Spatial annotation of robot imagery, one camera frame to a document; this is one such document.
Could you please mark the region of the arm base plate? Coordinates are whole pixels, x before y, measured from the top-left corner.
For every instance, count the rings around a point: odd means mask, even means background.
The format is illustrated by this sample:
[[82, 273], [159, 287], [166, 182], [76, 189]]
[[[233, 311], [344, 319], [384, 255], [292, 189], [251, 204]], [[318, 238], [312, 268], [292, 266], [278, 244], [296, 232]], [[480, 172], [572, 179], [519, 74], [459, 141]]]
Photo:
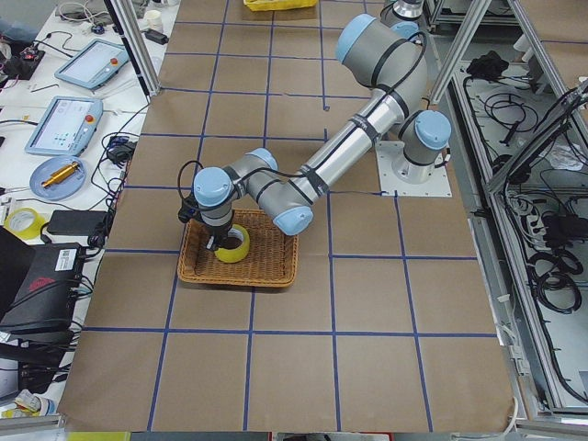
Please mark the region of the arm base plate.
[[447, 169], [440, 153], [433, 164], [410, 163], [402, 141], [380, 141], [376, 146], [380, 192], [389, 197], [451, 198]]

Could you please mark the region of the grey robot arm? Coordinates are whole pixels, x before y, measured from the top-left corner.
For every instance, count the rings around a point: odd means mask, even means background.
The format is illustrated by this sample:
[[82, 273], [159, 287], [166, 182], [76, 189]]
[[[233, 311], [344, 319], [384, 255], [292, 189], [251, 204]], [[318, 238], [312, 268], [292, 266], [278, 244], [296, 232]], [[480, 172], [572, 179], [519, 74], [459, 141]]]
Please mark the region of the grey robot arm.
[[441, 112], [419, 108], [428, 80], [426, 45], [421, 30], [403, 36], [397, 24], [383, 18], [354, 17], [337, 41], [335, 56], [370, 89], [367, 104], [295, 174], [279, 171], [265, 148], [224, 167], [200, 168], [178, 219], [201, 222], [209, 233], [208, 249], [216, 251], [229, 237], [233, 201], [249, 196], [283, 233], [297, 235], [310, 225], [313, 203], [388, 132], [404, 144], [400, 179], [412, 182], [412, 172], [433, 169], [452, 129]]

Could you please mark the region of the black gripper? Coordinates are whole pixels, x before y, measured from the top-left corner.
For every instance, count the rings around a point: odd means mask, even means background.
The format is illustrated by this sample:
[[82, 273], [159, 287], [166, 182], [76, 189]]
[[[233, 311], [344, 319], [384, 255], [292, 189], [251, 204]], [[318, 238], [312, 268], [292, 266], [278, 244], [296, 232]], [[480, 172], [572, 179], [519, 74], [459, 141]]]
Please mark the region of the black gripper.
[[232, 223], [225, 223], [223, 225], [213, 226], [204, 224], [208, 234], [209, 240], [206, 248], [211, 251], [216, 251], [219, 248], [225, 248], [229, 240], [229, 231], [232, 228]]

